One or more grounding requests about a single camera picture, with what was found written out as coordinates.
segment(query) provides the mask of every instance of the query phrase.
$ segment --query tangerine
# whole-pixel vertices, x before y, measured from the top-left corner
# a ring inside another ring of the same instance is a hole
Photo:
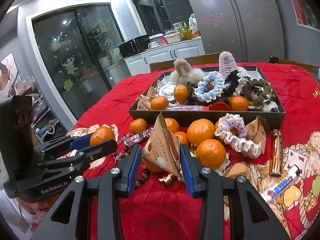
[[[105,126],[100,126],[90,137],[90,145],[94,145],[105,140],[112,139],[116,140],[114,132]]]
[[[214,127],[215,127],[216,130],[218,129],[218,127],[219,127],[219,120],[215,123]],[[233,135],[237,135],[237,134],[238,134],[236,128],[232,128],[232,129],[230,130],[230,132],[231,132]],[[219,142],[221,142],[223,146],[226,146],[226,145],[227,145],[227,144],[224,142],[224,140],[221,139],[219,136],[216,136],[216,139],[217,139]]]
[[[147,170],[149,170],[152,173],[159,173],[159,172],[163,171],[163,169],[161,169],[157,165],[154,165],[151,162],[146,163],[145,166],[146,166]]]
[[[214,125],[208,119],[199,119],[193,121],[187,130],[188,141],[198,146],[202,141],[211,139],[214,137]]]
[[[187,134],[185,132],[179,131],[179,132],[175,132],[173,135],[178,137],[181,140],[182,144],[186,144],[186,145],[189,144]]]
[[[151,110],[162,111],[169,105],[169,101],[164,96],[159,96],[151,100]]]
[[[147,128],[147,122],[146,122],[146,120],[144,120],[142,118],[138,118],[136,120],[133,120],[130,123],[129,128],[133,134],[137,134],[137,133],[144,131]]]
[[[178,85],[173,90],[173,96],[179,103],[184,103],[188,97],[188,89],[184,85]]]
[[[197,147],[196,157],[200,159],[203,166],[215,170],[224,163],[226,149],[218,140],[207,139]]]
[[[180,130],[180,125],[177,120],[173,118],[165,118],[165,123],[167,124],[167,128],[170,132],[175,133]]]
[[[229,98],[229,105],[232,111],[247,111],[249,103],[242,96],[232,96]]]

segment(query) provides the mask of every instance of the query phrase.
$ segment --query open tray box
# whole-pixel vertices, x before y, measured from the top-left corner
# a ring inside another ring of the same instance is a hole
[[[268,80],[262,71],[257,66],[243,66],[251,78],[264,79]],[[219,71],[219,67],[204,67],[202,70],[206,73],[210,71]],[[169,82],[169,76],[171,72],[164,72],[158,80],[163,83]],[[157,81],[155,81],[152,86],[157,88]],[[147,121],[148,124],[153,125],[156,122],[156,118],[160,112],[162,112],[164,117],[170,117],[178,121],[181,127],[188,127],[193,121],[206,118],[211,122],[215,123],[220,117],[230,114],[239,114],[243,119],[244,123],[247,124],[253,121],[257,115],[260,115],[262,118],[266,119],[267,123],[270,125],[271,129],[279,129],[284,118],[284,108],[276,95],[274,101],[279,107],[279,112],[260,112],[260,111],[141,111],[137,110],[138,100],[130,107],[129,113],[133,119],[143,118]]]

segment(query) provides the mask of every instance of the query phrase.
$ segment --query screw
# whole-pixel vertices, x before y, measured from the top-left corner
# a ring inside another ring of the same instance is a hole
[[[110,172],[111,172],[112,174],[118,174],[118,173],[120,172],[120,169],[119,169],[119,168],[112,168],[112,169],[110,170]]]
[[[243,183],[243,182],[245,182],[245,177],[244,177],[244,176],[239,176],[239,177],[237,178],[237,180],[238,180],[239,182]]]
[[[76,183],[80,183],[80,182],[82,182],[84,180],[84,177],[83,176],[76,176],[76,178],[75,178],[75,182]]]
[[[210,170],[209,168],[207,168],[207,167],[202,168],[201,171],[202,171],[202,173],[204,173],[204,174],[208,174],[208,173],[211,172],[211,170]]]

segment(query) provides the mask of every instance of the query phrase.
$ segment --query black microwave oven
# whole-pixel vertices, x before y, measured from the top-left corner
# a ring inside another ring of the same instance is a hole
[[[142,35],[119,45],[122,57],[130,57],[145,51],[150,43],[148,35]]]

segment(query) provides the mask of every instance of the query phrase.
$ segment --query white mug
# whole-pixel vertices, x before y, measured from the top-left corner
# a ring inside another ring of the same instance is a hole
[[[148,44],[148,48],[149,49],[156,48],[156,47],[158,47],[158,43],[156,41],[153,41],[153,42]]]

